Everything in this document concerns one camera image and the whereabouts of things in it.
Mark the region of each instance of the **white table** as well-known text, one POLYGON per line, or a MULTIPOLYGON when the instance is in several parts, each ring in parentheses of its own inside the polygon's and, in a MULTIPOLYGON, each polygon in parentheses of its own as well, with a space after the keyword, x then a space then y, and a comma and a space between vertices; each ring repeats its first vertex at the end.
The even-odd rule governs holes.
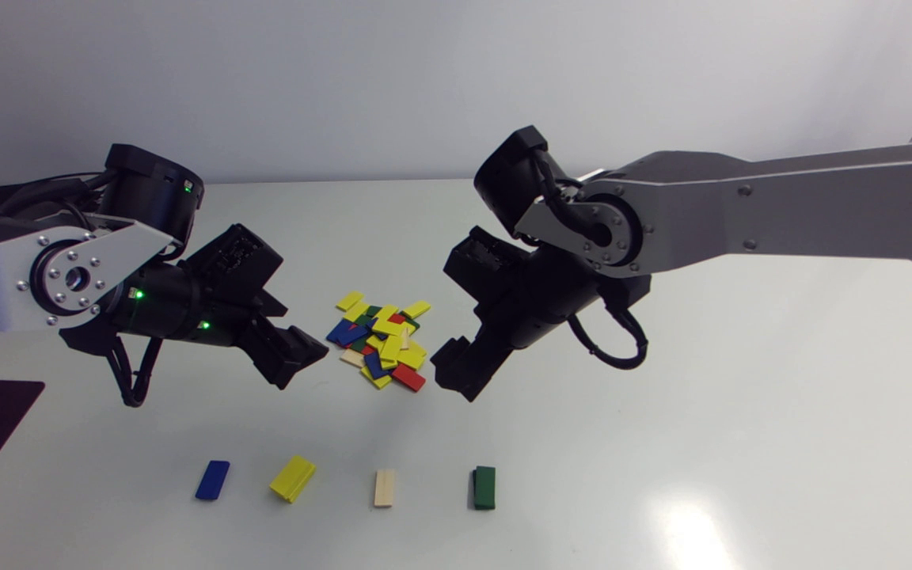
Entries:
MULTIPOLYGON (((285 257, 286 324, 324 336, 351 289, 423 298, 433 352, 478 325, 449 249, 504 237, 466 180, 214 185, 192 245, 232 222, 285 257)), ((637 371, 563 327, 474 404, 376 392, 336 348, 280 393, 238 350, 169 343, 131 410, 104 361, 0 335, 0 378, 47 383, 0 453, 0 570, 912 567, 912 263, 724 257, 655 275, 634 313, 637 371), (318 472, 290 505, 267 486, 293 454, 318 472), (223 493, 196 501, 215 458, 223 493), (468 509, 477 465, 495 511, 468 509)), ((583 321, 632 350, 599 304, 583 321)))

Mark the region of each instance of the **black cable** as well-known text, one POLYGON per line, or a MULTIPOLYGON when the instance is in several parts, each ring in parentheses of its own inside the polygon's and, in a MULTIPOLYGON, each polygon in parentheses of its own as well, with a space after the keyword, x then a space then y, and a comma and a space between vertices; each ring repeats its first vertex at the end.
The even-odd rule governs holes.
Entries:
POLYGON ((90 225, 90 220, 86 218, 86 214, 81 212, 79 208, 73 205, 72 202, 68 201, 68 199, 59 199, 59 201, 53 202, 53 204, 58 204, 59 207, 61 207, 63 210, 72 214, 72 216, 76 218, 76 221, 79 222, 79 225, 83 228, 83 230, 93 231, 93 226, 90 225))
POLYGON ((115 375, 115 382, 119 385, 122 401, 130 408, 138 408, 146 400, 147 390, 150 389, 150 376, 153 374, 153 366, 157 362, 157 355, 160 354, 163 342, 163 339, 150 339, 146 352, 142 354, 140 369, 136 372, 131 371, 129 354, 126 353, 126 347, 118 336, 115 338, 111 354, 105 356, 112 368, 112 374, 115 375), (133 382, 133 376, 136 376, 136 382, 133 382))
POLYGON ((590 354, 596 356, 601 362, 611 365, 620 371, 632 371, 634 368, 638 368, 640 364, 643 364, 649 342, 647 338, 645 338, 643 327, 640 327, 636 318, 633 317, 628 310, 624 311, 624 313, 612 313, 611 317, 614 317, 614 320, 618 321, 618 324, 621 325, 625 331, 629 331, 630 335, 633 336, 633 339, 636 340, 636 356, 620 358, 605 353, 600 350, 600 347, 598 347, 592 339, 590 339, 590 335, 587 335, 585 329, 583 329, 583 324, 580 324, 580 320, 575 314, 568 317, 567 321, 568 327, 575 333, 576 339, 579 339, 579 342, 590 351, 590 354))
POLYGON ((554 173, 551 172, 551 165, 548 165, 547 161, 544 160, 540 150, 534 152, 533 163, 537 167, 537 172, 544 178, 542 184, 540 184, 540 191, 544 197, 544 203, 550 208, 554 217, 561 222, 561 225, 564 225, 569 230, 575 231, 576 234, 583 235, 583 237, 590 239, 590 241, 599 242, 600 239, 596 234, 596 226, 583 220, 579 214, 568 208, 564 199, 561 199, 561 190, 558 190, 557 184, 555 184, 554 173))
POLYGON ((108 170, 105 170, 105 172, 103 172, 103 173, 100 170, 94 170, 93 172, 89 172, 89 173, 56 174, 53 177, 37 178, 37 180, 30 180, 30 181, 26 181, 25 183, 12 184, 12 185, 30 185, 30 184, 47 183, 47 181, 57 181, 57 180, 60 180, 60 178, 72 178, 72 177, 94 177, 94 178, 90 178, 90 180, 88 180, 88 181, 96 181, 97 178, 102 178, 105 176, 105 174, 108 174, 108 170))

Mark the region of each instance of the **gray metal frame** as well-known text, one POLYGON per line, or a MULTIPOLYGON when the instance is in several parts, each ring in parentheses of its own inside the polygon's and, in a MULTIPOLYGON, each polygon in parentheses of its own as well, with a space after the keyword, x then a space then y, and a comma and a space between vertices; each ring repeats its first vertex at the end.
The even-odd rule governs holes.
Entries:
POLYGON ((70 328, 90 321, 101 310, 94 304, 101 296, 171 242, 170 235, 142 223, 106 216, 88 217, 117 230, 95 237, 79 227, 56 226, 0 241, 0 331, 70 328), (59 293, 64 295, 58 297, 58 306, 80 311, 77 314, 44 310, 33 298, 36 287, 30 282, 33 262, 44 248, 59 241, 80 242, 53 256, 44 268, 44 282, 51 298, 59 293), (79 292, 65 285, 66 273, 76 267, 86 270, 89 278, 89 286, 79 292))
MULTIPOLYGON (((637 213, 643 245, 629 263, 607 260, 565 234, 536 202, 516 230, 560 246, 612 277, 669 271, 725 253, 912 259, 912 144, 802 158, 744 162, 698 152, 662 152, 585 184, 579 197, 620 197, 637 213)), ((610 205, 576 203, 601 220, 610 205)), ((627 222, 610 226, 617 240, 627 222)))

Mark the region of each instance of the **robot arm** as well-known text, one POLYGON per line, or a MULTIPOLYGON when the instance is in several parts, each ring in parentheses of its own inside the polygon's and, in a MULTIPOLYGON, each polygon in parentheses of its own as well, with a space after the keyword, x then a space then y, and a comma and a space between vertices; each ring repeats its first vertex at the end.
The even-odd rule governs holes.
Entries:
POLYGON ((0 187, 0 331, 58 331, 105 357, 133 407, 163 340, 239 347, 280 389, 329 352, 268 320, 287 312, 264 291, 283 259, 242 225, 167 263, 184 252, 202 203, 191 170, 130 145, 112 145, 105 166, 88 181, 0 187), (151 339, 138 371, 119 333, 151 339))
POLYGON ((446 274, 478 301, 481 330, 431 361, 435 381, 467 400, 511 351, 564 321, 604 362, 636 367, 647 340, 629 306, 652 273, 725 253, 912 259, 912 144, 764 162, 658 152, 578 181, 525 127, 474 187, 510 235, 536 249, 475 228, 449 256, 446 274), (636 338, 636 356, 607 355, 576 320, 598 296, 636 338))

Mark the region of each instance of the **green block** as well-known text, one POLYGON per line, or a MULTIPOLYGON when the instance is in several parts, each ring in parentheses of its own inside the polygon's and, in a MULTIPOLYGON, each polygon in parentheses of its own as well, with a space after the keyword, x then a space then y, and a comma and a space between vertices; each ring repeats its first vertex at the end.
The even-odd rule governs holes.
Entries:
POLYGON ((477 469, 473 470, 473 508, 495 508, 495 468, 478 465, 477 469))

